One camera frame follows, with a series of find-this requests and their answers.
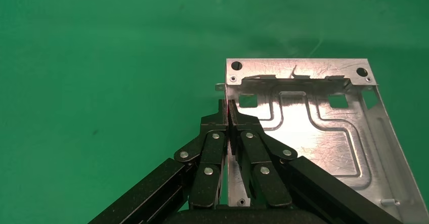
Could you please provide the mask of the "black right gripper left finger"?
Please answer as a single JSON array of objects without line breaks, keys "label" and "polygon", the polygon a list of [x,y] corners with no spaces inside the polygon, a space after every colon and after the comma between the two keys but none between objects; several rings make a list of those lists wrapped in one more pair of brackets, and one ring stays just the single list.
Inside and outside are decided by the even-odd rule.
[{"label": "black right gripper left finger", "polygon": [[219,204],[227,153],[228,106],[219,100],[215,114],[203,116],[199,134],[179,148],[174,159],[185,165],[190,178],[190,210],[215,209]]}]

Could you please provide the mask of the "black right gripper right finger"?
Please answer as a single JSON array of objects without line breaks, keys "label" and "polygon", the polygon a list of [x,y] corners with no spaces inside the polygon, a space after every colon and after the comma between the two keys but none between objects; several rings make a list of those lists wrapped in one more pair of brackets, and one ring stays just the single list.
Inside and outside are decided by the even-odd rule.
[{"label": "black right gripper right finger", "polygon": [[229,101],[230,143],[238,163],[250,205],[286,208],[292,197],[281,173],[282,167],[297,158],[292,147],[265,133],[260,120],[240,113]]}]

